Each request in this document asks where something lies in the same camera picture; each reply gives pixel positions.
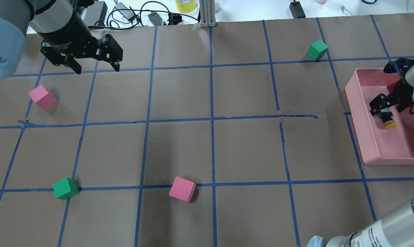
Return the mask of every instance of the charger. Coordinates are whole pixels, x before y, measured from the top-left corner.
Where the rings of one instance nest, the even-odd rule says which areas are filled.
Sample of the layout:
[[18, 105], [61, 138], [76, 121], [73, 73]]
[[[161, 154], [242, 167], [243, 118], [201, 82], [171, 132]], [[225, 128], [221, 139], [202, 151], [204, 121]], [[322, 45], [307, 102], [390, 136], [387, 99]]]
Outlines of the charger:
[[303, 8], [301, 7], [301, 3], [297, 2], [296, 0], [294, 0], [290, 4], [290, 10], [291, 10], [291, 14], [294, 19], [306, 17], [306, 15], [304, 14]]

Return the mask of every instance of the cable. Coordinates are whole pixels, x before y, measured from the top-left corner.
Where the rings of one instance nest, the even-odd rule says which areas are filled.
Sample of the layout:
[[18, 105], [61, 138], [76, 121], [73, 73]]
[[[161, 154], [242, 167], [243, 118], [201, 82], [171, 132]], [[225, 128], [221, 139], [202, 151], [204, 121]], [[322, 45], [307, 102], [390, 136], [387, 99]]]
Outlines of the cable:
[[366, 0], [361, 0], [361, 2], [366, 3], [366, 4], [374, 4], [376, 3], [376, 1], [378, 0], [374, 0], [373, 2], [367, 2]]
[[[147, 11], [147, 12], [154, 12], [154, 11], [155, 11], [155, 10], [135, 10], [135, 9], [132, 9], [132, 8], [130, 8], [130, 9], [127, 9], [127, 8], [126, 8], [126, 9], [113, 9], [113, 10], [110, 12], [110, 14], [108, 14], [108, 17], [107, 17], [107, 20], [106, 20], [107, 26], [110, 26], [110, 25], [109, 25], [109, 18], [110, 18], [110, 16], [112, 16], [112, 14], [113, 14], [113, 13], [118, 12], [118, 11], [122, 11], [122, 10], [129, 10], [129, 11], [140, 11], [140, 13], [135, 14], [135, 16], [136, 16], [136, 17], [135, 17], [135, 19], [137, 20], [137, 23], [136, 23], [135, 25], [133, 25], [132, 27], [135, 27], [135, 26], [136, 26], [136, 25], [138, 25], [138, 24], [140, 24], [140, 25], [142, 25], [142, 26], [143, 26], [142, 21], [141, 21], [141, 17], [140, 17], [141, 12], [143, 12], [143, 11]], [[163, 12], [163, 13], [179, 14], [179, 13], [173, 13], [173, 12], [167, 12], [167, 11], [160, 11], [160, 10], [156, 10], [155, 12]], [[190, 16], [190, 15], [188, 15], [188, 14], [180, 14], [180, 15], [190, 17], [190, 18], [192, 18], [192, 19], [194, 19], [194, 20], [196, 20], [196, 21], [198, 22], [198, 19], [196, 19], [195, 17]]]
[[113, 27], [112, 25], [111, 25], [111, 22], [114, 22], [114, 23], [116, 23], [117, 24], [117, 26], [120, 28], [120, 25], [115, 21], [115, 20], [110, 20], [110, 27]]
[[166, 5], [164, 5], [164, 4], [160, 3], [160, 2], [157, 2], [157, 1], [147, 1], [146, 3], [144, 3], [144, 4], [142, 5], [142, 7], [140, 8], [140, 13], [138, 13], [138, 15], [140, 16], [140, 25], [142, 25], [142, 26], [144, 26], [144, 25], [143, 25], [143, 22], [142, 22], [142, 12], [143, 12], [143, 7], [144, 7], [146, 4], [148, 4], [148, 3], [158, 3], [158, 4], [161, 4], [161, 5], [163, 5], [163, 6], [166, 8], [166, 10], [168, 11], [168, 14], [170, 13], [170, 10], [169, 10], [169, 8], [168, 8]]
[[410, 107], [410, 115], [414, 115], [413, 105], [411, 105], [411, 107]]

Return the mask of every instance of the tape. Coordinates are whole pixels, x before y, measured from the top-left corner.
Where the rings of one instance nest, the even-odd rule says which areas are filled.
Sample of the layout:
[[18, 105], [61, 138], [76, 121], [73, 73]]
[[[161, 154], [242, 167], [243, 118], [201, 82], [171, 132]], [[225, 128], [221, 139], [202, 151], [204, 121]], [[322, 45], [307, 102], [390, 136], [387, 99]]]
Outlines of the tape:
[[195, 0], [175, 0], [178, 11], [181, 13], [192, 12], [196, 7]]

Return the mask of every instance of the wire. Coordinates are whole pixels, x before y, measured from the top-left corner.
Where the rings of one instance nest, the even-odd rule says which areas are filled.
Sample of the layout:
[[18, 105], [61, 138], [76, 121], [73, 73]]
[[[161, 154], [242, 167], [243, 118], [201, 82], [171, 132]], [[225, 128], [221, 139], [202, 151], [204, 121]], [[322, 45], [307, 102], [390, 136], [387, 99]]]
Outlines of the wire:
[[160, 2], [157, 2], [157, 1], [147, 1], [146, 3], [144, 3], [144, 4], [142, 5], [142, 7], [140, 8], [140, 13], [138, 13], [138, 15], [140, 16], [140, 25], [142, 25], [142, 26], [144, 26], [144, 25], [143, 25], [143, 22], [142, 22], [142, 18], [141, 18], [141, 16], [142, 16], [142, 12], [143, 12], [143, 7], [144, 7], [146, 4], [148, 4], [148, 3], [158, 3], [158, 4], [161, 4], [161, 5], [163, 5], [163, 6], [166, 8], [166, 10], [168, 11], [168, 14], [170, 13], [170, 10], [169, 10], [169, 8], [168, 8], [166, 5], [164, 5], [164, 4], [160, 3]]
[[410, 107], [410, 115], [414, 115], [413, 105], [411, 105], [411, 107]]
[[[129, 8], [129, 9], [113, 9], [111, 12], [110, 12], [110, 14], [108, 14], [108, 17], [107, 17], [107, 20], [106, 20], [106, 23], [107, 23], [107, 27], [111, 27], [110, 26], [110, 21], [109, 21], [109, 18], [110, 18], [110, 16], [112, 16], [112, 14], [113, 13], [115, 13], [115, 12], [119, 12], [119, 11], [122, 11], [122, 10], [129, 10], [129, 11], [140, 11], [138, 14], [135, 14], [135, 18], [134, 19], [136, 19], [137, 20], [137, 23], [135, 23], [135, 25], [132, 25], [131, 27], [129, 27], [129, 28], [120, 28], [120, 30], [126, 30], [126, 29], [130, 29], [130, 28], [132, 28], [132, 27], [135, 27], [135, 26], [137, 26], [138, 24], [140, 24], [140, 25], [142, 25], [143, 26], [143, 24], [142, 24], [142, 21], [141, 21], [141, 17], [140, 17], [140, 14], [141, 14], [141, 12], [143, 12], [143, 11], [146, 11], [146, 12], [164, 12], [164, 13], [170, 13], [170, 14], [179, 14], [179, 13], [173, 13], [173, 12], [168, 12], [168, 11], [160, 11], [160, 10], [135, 10], [135, 9], [132, 9], [132, 8]], [[189, 17], [189, 18], [192, 18], [192, 19], [194, 19], [194, 20], [196, 20], [197, 22], [198, 22], [198, 19], [196, 19], [195, 17], [193, 17], [193, 16], [190, 16], [190, 15], [188, 15], [188, 14], [180, 14], [180, 15], [183, 15], [183, 16], [187, 16], [187, 17]]]
[[94, 22], [94, 25], [99, 24], [99, 22], [102, 22], [102, 21], [97, 21], [97, 22]]
[[111, 22], [114, 22], [117, 24], [117, 26], [120, 28], [120, 25], [115, 20], [110, 20], [110, 27], [112, 27]]
[[366, 3], [366, 4], [374, 4], [376, 3], [376, 1], [378, 0], [374, 0], [373, 2], [367, 2], [366, 0], [361, 0], [361, 2]]
[[341, 6], [341, 11], [343, 12], [343, 14], [345, 14], [344, 13], [344, 10], [345, 11], [347, 11], [351, 16], [353, 16], [353, 14], [352, 14], [352, 12], [350, 12], [344, 5], [343, 6]]

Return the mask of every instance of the pink plastic bin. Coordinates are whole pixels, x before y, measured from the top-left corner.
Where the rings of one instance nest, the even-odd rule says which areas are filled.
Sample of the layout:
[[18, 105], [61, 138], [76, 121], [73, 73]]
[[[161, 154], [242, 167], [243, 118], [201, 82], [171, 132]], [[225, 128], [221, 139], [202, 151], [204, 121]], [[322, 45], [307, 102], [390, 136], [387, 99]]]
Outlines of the pink plastic bin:
[[395, 128], [386, 130], [378, 116], [370, 114], [368, 103], [378, 94], [389, 94], [398, 83], [397, 73], [382, 69], [356, 69], [345, 92], [349, 101], [362, 159], [367, 165], [414, 165], [414, 115], [409, 109], [391, 108]]

